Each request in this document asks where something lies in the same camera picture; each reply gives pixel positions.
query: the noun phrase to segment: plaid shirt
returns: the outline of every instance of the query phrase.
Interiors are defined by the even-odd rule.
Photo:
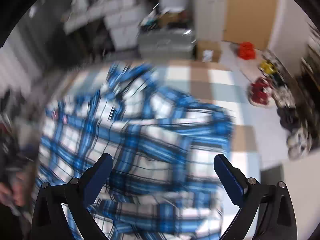
[[[109,239],[219,239],[213,160],[229,157],[232,131],[223,108],[158,86],[150,65],[114,64],[95,94],[67,96],[46,113],[34,200],[44,181],[80,177],[106,152],[113,170],[88,210]]]

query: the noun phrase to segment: blue gripper pad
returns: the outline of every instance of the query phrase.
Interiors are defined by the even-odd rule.
[[[223,154],[216,155],[213,166],[233,205],[242,207],[248,190],[247,178],[238,168],[234,168]]]
[[[79,189],[80,192],[83,192],[83,204],[85,207],[95,202],[111,170],[112,157],[108,153],[103,153],[94,166],[88,168],[81,176]]]

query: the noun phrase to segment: person's hand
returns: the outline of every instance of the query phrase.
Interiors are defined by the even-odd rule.
[[[0,182],[0,202],[9,206],[12,199],[17,206],[23,206],[25,204],[24,181],[25,174],[22,172],[17,173],[11,185],[13,192],[4,183]]]

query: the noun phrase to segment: floor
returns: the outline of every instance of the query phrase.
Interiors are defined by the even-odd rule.
[[[246,91],[251,82],[241,72],[243,61],[238,60],[229,42],[222,42],[221,49],[223,53],[219,63],[233,71],[236,85]],[[247,122],[255,129],[261,170],[288,160],[286,145],[288,132],[279,123],[280,118],[276,113],[276,107],[261,108],[252,106],[248,102],[243,106],[243,118],[247,119]]]

